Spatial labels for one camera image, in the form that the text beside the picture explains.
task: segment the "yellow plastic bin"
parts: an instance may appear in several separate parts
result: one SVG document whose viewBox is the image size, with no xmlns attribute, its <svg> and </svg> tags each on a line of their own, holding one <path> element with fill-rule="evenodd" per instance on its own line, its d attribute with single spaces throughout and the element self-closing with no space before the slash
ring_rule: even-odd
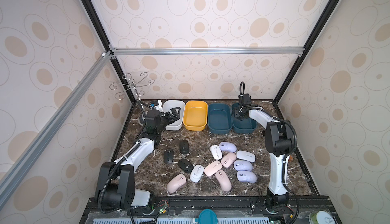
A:
<svg viewBox="0 0 390 224">
<path fill-rule="evenodd" d="M 207 103 L 200 100 L 187 102 L 183 124 L 187 130 L 202 131 L 207 124 Z"/>
</svg>

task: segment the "small blue object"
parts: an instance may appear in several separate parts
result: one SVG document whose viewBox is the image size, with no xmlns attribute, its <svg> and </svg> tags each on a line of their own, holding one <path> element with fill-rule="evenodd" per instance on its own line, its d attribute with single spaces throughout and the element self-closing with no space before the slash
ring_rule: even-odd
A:
<svg viewBox="0 0 390 224">
<path fill-rule="evenodd" d="M 195 222 L 199 224 L 217 224 L 217 215 L 211 209 L 204 209 L 199 217 L 195 219 Z"/>
</svg>

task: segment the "wall panel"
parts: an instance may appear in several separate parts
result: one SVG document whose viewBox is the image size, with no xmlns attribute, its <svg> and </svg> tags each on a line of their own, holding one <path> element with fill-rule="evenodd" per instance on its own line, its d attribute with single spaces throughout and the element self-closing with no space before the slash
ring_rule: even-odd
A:
<svg viewBox="0 0 390 224">
<path fill-rule="evenodd" d="M 78 0 L 0 0 L 0 179 L 102 51 Z"/>
<path fill-rule="evenodd" d="M 94 0 L 114 47 L 302 46 L 328 0 Z"/>
<path fill-rule="evenodd" d="M 79 223 L 130 110 L 109 89 L 118 81 L 108 62 L 3 207 L 0 224 Z"/>
<path fill-rule="evenodd" d="M 124 73 L 135 81 L 149 72 L 155 83 L 142 90 L 144 99 L 237 99 L 245 81 L 253 99 L 278 93 L 297 54 L 118 56 Z"/>
<path fill-rule="evenodd" d="M 390 216 L 390 0 L 342 0 L 279 103 L 343 223 Z"/>
</svg>

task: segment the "dark marble surface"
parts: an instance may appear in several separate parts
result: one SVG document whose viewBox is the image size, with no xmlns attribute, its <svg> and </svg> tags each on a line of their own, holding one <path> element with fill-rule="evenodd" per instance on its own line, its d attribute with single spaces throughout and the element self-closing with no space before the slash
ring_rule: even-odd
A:
<svg viewBox="0 0 390 224">
<path fill-rule="evenodd" d="M 234 100 L 212 101 L 211 103 L 225 103 L 231 105 L 237 103 Z M 271 115 L 276 116 L 276 111 L 273 105 L 268 101 L 256 100 L 256 104 L 266 109 Z M 125 138 L 119 150 L 119 156 L 124 155 L 133 145 L 134 137 L 137 135 L 141 126 L 137 122 L 141 111 L 138 106 L 134 110 L 128 126 Z M 236 134 L 233 130 L 229 134 L 219 135 L 209 132 L 209 128 L 203 131 L 189 131 L 184 125 L 178 131 L 164 131 L 162 139 L 158 147 L 141 163 L 135 172 L 136 188 L 153 191 L 156 196 L 258 196 L 259 190 L 266 194 L 266 189 L 270 180 L 270 157 L 265 149 L 264 137 L 261 132 L 264 130 L 259 124 L 252 134 Z M 182 155 L 179 151 L 179 140 L 186 139 L 190 144 L 190 153 Z M 257 175 L 256 183 L 243 183 L 237 180 L 237 171 L 233 165 L 229 168 L 222 168 L 229 176 L 232 189 L 229 192 L 224 192 L 215 176 L 207 177 L 203 174 L 202 179 L 194 183 L 190 180 L 190 175 L 184 173 L 178 166 L 177 162 L 181 158 L 185 158 L 193 165 L 200 164 L 206 167 L 214 161 L 210 152 L 210 146 L 213 144 L 219 145 L 220 142 L 227 141 L 234 143 L 237 150 L 245 150 L 252 152 L 256 156 L 256 161 L 253 163 L 253 170 Z M 163 162 L 163 153 L 167 148 L 174 150 L 174 158 L 172 164 Z M 186 176 L 186 184 L 178 189 L 175 193 L 169 193 L 166 189 L 167 183 L 176 175 L 182 173 Z M 303 174 L 298 160 L 293 154 L 293 159 L 288 164 L 289 187 L 298 195 L 310 195 L 310 189 L 307 185 L 305 175 Z"/>
</svg>

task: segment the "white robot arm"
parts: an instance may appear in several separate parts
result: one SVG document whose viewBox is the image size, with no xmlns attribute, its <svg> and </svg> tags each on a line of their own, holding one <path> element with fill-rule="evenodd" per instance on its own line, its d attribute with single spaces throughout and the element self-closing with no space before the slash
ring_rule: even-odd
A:
<svg viewBox="0 0 390 224">
<path fill-rule="evenodd" d="M 260 110 L 249 110 L 249 117 L 257 121 L 261 126 L 263 126 L 265 129 L 267 128 L 268 122 L 278 122 L 280 121 L 275 120 L 274 117 L 271 117 L 269 114 L 265 113 L 263 111 L 262 107 L 255 107 L 259 108 Z M 283 155 L 279 155 L 277 157 L 274 153 L 269 153 L 271 158 L 271 179 L 270 183 L 268 184 L 269 190 L 274 195 L 284 195 L 287 194 L 287 189 L 283 186 L 282 181 L 282 166 L 283 166 Z M 284 179 L 287 179 L 287 162 L 289 160 L 290 156 L 287 156 L 286 163 L 284 164 Z"/>
<path fill-rule="evenodd" d="M 137 101 L 144 113 L 142 105 L 150 110 L 145 114 L 142 130 L 137 135 L 133 147 L 122 157 L 113 162 L 105 162 L 100 167 L 95 191 L 95 202 L 102 213 L 130 207 L 144 207 L 146 212 L 153 210 L 154 196 L 151 192 L 135 188 L 134 172 L 144 159 L 153 152 L 161 141 L 161 133 L 166 126 L 180 119 L 180 108 L 172 108 L 163 112 L 161 100 L 147 105 Z"/>
<path fill-rule="evenodd" d="M 240 120 L 252 118 L 266 129 L 263 136 L 271 158 L 266 208 L 270 213 L 275 213 L 280 207 L 287 205 L 289 192 L 292 192 L 286 181 L 287 163 L 297 144 L 295 130 L 289 121 L 273 117 L 262 107 L 252 104 L 250 95 L 245 94 L 244 82 L 240 84 L 239 106 L 234 110 L 234 117 Z"/>
</svg>

